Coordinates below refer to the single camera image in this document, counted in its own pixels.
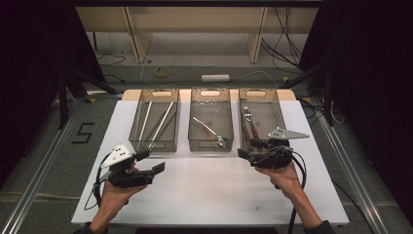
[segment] wrist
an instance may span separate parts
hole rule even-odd
[[[116,214],[117,212],[115,211],[99,209],[89,228],[94,234],[106,233],[107,226]]]
[[[303,196],[306,196],[300,183],[293,183],[282,190],[282,193],[286,198],[291,200],[291,202],[298,201]]]

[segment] gray tray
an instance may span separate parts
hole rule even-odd
[[[170,96],[157,97],[153,95],[162,92],[170,93]],[[152,152],[176,151],[178,100],[179,91],[177,89],[142,90],[130,134],[130,142],[135,150],[143,148],[150,149]]]
[[[252,123],[260,140],[268,140],[268,134],[277,127],[285,129],[282,110],[275,89],[240,89],[240,133],[243,132],[242,121],[253,138],[250,124],[244,117],[244,107],[247,106],[252,114]],[[251,149],[249,140],[241,134],[243,149]]]
[[[219,95],[203,95],[216,92]],[[193,89],[191,93],[191,113],[188,139],[191,151],[231,151],[234,130],[231,112],[231,99],[228,89]],[[206,127],[194,120],[204,122],[218,136],[218,140]]]

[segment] metal bar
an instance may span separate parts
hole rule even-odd
[[[318,100],[315,100],[315,104],[320,105],[320,102]],[[320,117],[319,120],[321,121],[321,126],[324,129],[324,132],[328,140],[330,141],[331,146],[333,147],[337,159],[339,160],[340,165],[343,168],[344,174],[346,175],[346,178],[349,181],[350,186],[353,188],[357,200],[359,201],[359,204],[363,209],[368,222],[374,230],[374,233],[389,233],[385,223],[383,222],[383,219],[380,216],[379,211],[374,205],[364,184],[358,176],[358,173],[355,167],[353,166],[352,161],[349,158],[349,155],[344,149],[340,138],[337,136],[334,127],[329,126],[328,122],[325,120],[324,117]]]
[[[162,119],[161,124],[160,124],[159,127],[158,127],[158,130],[157,130],[156,133],[154,134],[154,137],[152,138],[152,141],[154,141],[154,140],[156,139],[156,137],[158,136],[159,130],[160,130],[160,129],[162,128],[162,126],[164,125],[165,119],[167,119],[167,116],[168,116],[168,114],[169,114],[170,109],[172,108],[172,106],[173,106],[173,101],[170,103],[170,105],[169,105],[169,107],[168,107],[168,109],[167,109],[167,112],[165,112],[164,118]]]
[[[143,132],[145,131],[146,122],[148,121],[148,116],[149,116],[149,112],[151,111],[151,107],[152,107],[152,100],[149,101],[148,109],[146,110],[145,120],[143,121],[142,130],[140,131],[140,135],[139,135],[139,141],[142,140]]]
[[[39,191],[46,175],[48,174],[49,168],[51,167],[58,151],[60,150],[61,144],[66,137],[67,131],[73,121],[73,117],[75,116],[82,103],[82,99],[76,99],[73,103],[73,106],[69,111],[69,118],[67,119],[66,125],[61,130],[57,130],[57,134],[51,146],[49,147],[43,161],[40,163],[39,168],[34,174],[33,179],[28,184],[12,213],[8,217],[6,224],[2,229],[2,234],[18,233],[19,228],[22,225],[28,210],[30,209],[37,192]]]

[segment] sleeve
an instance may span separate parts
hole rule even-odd
[[[323,221],[318,227],[304,229],[304,233],[306,234],[334,234],[334,230],[331,227],[330,222],[328,220]]]

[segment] floor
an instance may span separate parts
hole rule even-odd
[[[103,73],[107,83],[118,89],[146,89],[154,87],[188,88],[194,86],[224,86],[237,88],[243,87],[276,87],[283,83],[283,79],[293,79],[299,70],[289,63],[278,61],[273,64],[273,58],[260,50],[257,63],[250,63],[244,35],[242,34],[156,34],[151,42],[145,62],[139,64],[135,61],[131,51],[128,35],[123,33],[97,33],[96,56],[100,58]],[[264,38],[274,45],[279,35],[265,35]],[[298,50],[302,51],[306,35],[294,35],[294,42]],[[292,59],[288,43],[283,40],[279,51]],[[169,67],[168,78],[154,76],[158,67]],[[203,74],[229,74],[230,81],[214,84],[202,83]],[[308,82],[295,86],[292,90],[297,97],[307,94]],[[27,188],[32,184],[34,175],[45,170],[39,182],[39,189],[33,197],[32,203],[20,214],[21,223],[18,224],[18,233],[72,233],[79,228],[71,224],[70,220],[75,211],[79,196],[94,157],[100,147],[106,127],[110,121],[111,113],[116,101],[121,96],[108,96],[90,84],[85,84],[90,92],[89,99],[69,99],[71,122],[63,133],[57,129],[59,124],[58,102],[51,105],[50,113],[42,124],[41,131],[27,149],[25,157],[21,158],[8,182],[0,191],[0,223],[6,225],[8,218],[16,211],[16,206],[21,201],[21,196],[27,193]],[[320,102],[318,97],[313,97],[312,102]],[[343,187],[351,197],[357,200],[362,207],[367,207],[364,212],[374,211],[378,217],[369,218],[366,222],[358,212],[349,197],[337,187],[337,193],[343,207],[349,216],[350,223],[343,227],[335,227],[337,233],[368,233],[367,223],[374,226],[374,221],[380,219],[376,233],[413,233],[413,228],[406,220],[402,211],[394,201],[391,193],[374,170],[374,165],[368,163],[362,146],[357,140],[352,127],[346,122],[341,123],[343,116],[336,114],[334,127],[329,128],[323,124],[323,117],[319,117],[314,109],[305,107],[304,111],[309,116],[309,125],[319,146],[324,163],[332,179]],[[75,144],[73,141],[84,140],[84,136],[77,133],[84,123],[83,131],[93,133],[87,144]],[[335,142],[342,144],[345,156],[331,143],[328,133],[337,134]],[[56,146],[56,151],[51,151],[51,145]],[[347,158],[354,170],[349,175],[343,166],[342,158]],[[50,158],[50,164],[44,163],[45,158]],[[360,197],[352,176],[356,175],[359,183],[364,188],[361,195],[367,196],[367,201]],[[278,227],[279,233],[286,233],[286,227]],[[134,233],[135,227],[114,226],[109,233]],[[302,233],[296,227],[294,233]]]

